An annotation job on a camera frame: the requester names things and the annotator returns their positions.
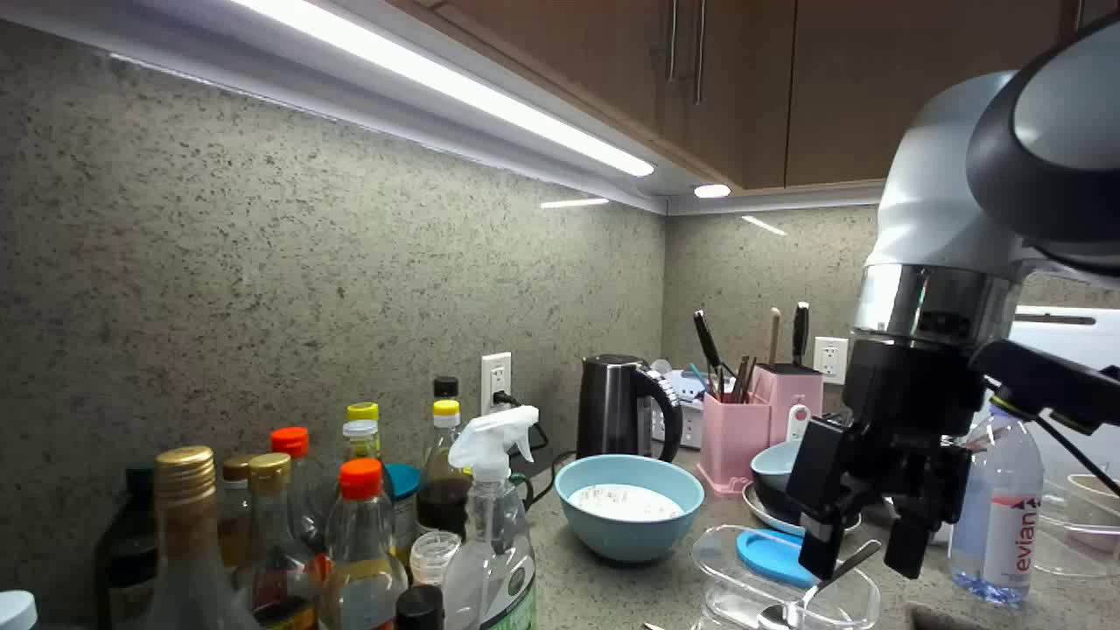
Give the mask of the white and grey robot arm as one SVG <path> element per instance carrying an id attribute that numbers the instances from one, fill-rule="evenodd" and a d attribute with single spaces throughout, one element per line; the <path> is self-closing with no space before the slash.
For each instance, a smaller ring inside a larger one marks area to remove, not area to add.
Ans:
<path id="1" fill-rule="evenodd" d="M 963 434 L 986 395 L 1081 434 L 1120 417 L 1117 376 L 1010 335 L 1038 270 L 1120 280 L 1117 11 L 947 88 L 902 135 L 851 327 L 846 413 L 808 423 L 788 482 L 804 570 L 833 574 L 844 521 L 891 501 L 885 563 L 915 579 L 963 510 Z"/>

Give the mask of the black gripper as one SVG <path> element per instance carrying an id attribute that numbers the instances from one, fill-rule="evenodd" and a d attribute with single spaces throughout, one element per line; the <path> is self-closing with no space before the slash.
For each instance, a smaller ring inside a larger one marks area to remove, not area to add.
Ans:
<path id="1" fill-rule="evenodd" d="M 859 510 L 891 501 L 885 563 L 917 579 L 931 536 L 959 517 L 969 454 L 952 448 L 969 426 L 965 413 L 879 417 L 877 423 L 812 422 L 788 495 L 802 509 L 798 563 L 830 579 Z"/>

